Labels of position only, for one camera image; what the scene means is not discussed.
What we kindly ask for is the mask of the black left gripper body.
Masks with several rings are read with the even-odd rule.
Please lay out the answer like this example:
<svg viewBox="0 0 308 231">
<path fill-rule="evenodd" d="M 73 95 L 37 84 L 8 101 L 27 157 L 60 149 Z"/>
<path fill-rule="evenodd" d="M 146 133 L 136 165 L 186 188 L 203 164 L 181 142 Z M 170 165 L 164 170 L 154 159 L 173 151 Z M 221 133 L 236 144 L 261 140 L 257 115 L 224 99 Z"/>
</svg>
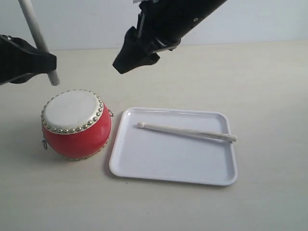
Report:
<svg viewBox="0 0 308 231">
<path fill-rule="evenodd" d="M 0 84 L 8 83 L 13 78 L 13 45 L 10 37 L 0 36 Z"/>
</svg>

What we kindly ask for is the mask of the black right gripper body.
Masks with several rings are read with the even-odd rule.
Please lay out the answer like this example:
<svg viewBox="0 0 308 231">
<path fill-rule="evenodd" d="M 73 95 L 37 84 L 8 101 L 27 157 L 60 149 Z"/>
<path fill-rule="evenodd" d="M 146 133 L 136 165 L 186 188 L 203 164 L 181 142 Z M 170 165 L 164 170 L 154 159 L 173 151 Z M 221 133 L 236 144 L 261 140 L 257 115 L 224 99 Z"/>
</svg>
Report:
<svg viewBox="0 0 308 231">
<path fill-rule="evenodd" d="M 138 0 L 136 44 L 145 52 L 173 50 L 200 23 L 198 0 Z"/>
</svg>

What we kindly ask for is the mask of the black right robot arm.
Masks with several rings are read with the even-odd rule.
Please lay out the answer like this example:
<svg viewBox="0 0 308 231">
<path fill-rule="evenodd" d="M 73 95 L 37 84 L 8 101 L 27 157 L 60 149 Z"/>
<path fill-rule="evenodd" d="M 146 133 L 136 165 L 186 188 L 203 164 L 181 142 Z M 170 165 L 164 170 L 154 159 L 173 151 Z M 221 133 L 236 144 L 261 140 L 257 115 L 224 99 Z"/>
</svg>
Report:
<svg viewBox="0 0 308 231">
<path fill-rule="evenodd" d="M 161 51 L 176 49 L 181 39 L 225 3 L 225 0 L 140 0 L 137 25 L 125 34 L 113 62 L 120 73 L 153 65 Z"/>
</svg>

